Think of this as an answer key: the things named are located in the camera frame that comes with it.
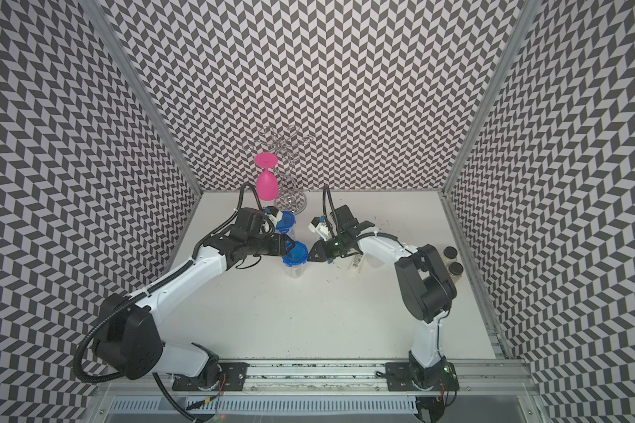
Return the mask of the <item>clear cup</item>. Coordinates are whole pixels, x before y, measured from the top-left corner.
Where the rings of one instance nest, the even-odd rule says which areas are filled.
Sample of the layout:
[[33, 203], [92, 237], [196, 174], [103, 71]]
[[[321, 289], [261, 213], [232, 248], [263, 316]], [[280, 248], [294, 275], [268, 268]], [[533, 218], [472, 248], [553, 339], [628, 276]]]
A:
[[308, 268], [307, 263], [297, 264], [292, 266], [285, 266], [285, 272], [289, 276], [289, 278], [301, 278], [304, 275], [306, 269]]

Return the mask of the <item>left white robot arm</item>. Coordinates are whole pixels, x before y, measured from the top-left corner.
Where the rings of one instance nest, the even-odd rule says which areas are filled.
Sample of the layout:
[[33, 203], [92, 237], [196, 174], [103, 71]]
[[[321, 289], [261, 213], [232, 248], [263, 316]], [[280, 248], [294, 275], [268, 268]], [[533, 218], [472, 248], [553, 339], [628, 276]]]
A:
[[197, 343], [167, 341], [160, 327], [197, 290], [248, 257], [284, 257], [295, 248], [294, 241], [277, 232], [280, 211], [271, 201], [266, 190], [243, 184], [234, 213], [200, 239], [183, 264], [131, 294], [106, 298], [73, 355], [77, 379], [101, 384], [171, 374], [193, 378], [204, 390], [219, 385], [217, 354]]

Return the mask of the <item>blue lid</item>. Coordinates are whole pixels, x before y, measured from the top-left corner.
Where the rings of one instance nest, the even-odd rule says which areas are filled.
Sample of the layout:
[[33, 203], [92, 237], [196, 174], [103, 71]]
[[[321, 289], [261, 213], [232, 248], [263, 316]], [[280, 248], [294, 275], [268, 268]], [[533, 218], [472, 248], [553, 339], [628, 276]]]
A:
[[282, 218], [275, 225], [275, 230], [279, 233], [286, 234], [289, 237], [295, 237], [296, 216], [291, 211], [284, 211]]
[[282, 257], [282, 261], [287, 267], [301, 266], [307, 263], [309, 252], [305, 244], [296, 241], [288, 244], [287, 254]]

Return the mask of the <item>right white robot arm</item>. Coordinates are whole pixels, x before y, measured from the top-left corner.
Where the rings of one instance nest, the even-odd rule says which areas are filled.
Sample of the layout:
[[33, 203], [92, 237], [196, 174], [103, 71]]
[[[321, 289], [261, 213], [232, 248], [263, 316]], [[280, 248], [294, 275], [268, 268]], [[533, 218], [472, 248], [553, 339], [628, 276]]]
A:
[[443, 353], [441, 339], [457, 289], [437, 248], [403, 243], [374, 223], [359, 221], [348, 206], [334, 206], [328, 186], [322, 190], [322, 215], [312, 220], [309, 229], [319, 236], [308, 253], [310, 262], [362, 255], [393, 266], [402, 302], [417, 324], [407, 369], [401, 376], [386, 374], [386, 380], [401, 386], [409, 379], [411, 387], [419, 391], [457, 392], [458, 375]]

